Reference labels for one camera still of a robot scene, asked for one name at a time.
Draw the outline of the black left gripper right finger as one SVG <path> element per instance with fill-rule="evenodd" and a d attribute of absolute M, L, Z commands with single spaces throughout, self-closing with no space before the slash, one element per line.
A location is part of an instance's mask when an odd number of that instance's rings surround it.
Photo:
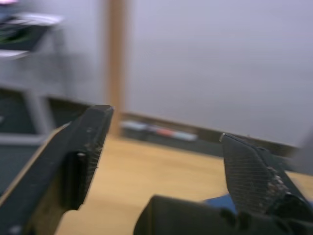
<path fill-rule="evenodd" d="M 268 150 L 230 134 L 220 141 L 227 190 L 237 211 L 312 220 L 312 205 Z"/>

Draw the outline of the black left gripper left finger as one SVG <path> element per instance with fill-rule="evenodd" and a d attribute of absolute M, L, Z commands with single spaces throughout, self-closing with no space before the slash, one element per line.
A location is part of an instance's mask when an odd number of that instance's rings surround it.
<path fill-rule="evenodd" d="M 65 213 L 84 203 L 114 108 L 89 107 L 56 129 L 0 198 L 3 235 L 53 235 Z"/>

